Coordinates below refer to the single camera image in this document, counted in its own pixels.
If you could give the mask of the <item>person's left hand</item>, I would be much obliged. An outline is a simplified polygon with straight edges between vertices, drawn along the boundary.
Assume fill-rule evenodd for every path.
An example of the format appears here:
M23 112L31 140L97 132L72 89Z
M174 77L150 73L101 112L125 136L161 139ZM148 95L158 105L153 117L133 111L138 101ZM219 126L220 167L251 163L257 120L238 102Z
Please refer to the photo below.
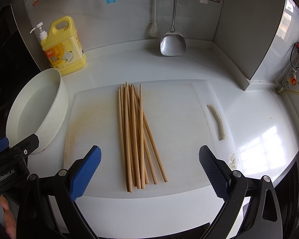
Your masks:
M16 221L10 210L8 201L3 195L0 196L0 205L4 210L5 231L11 239L16 239Z

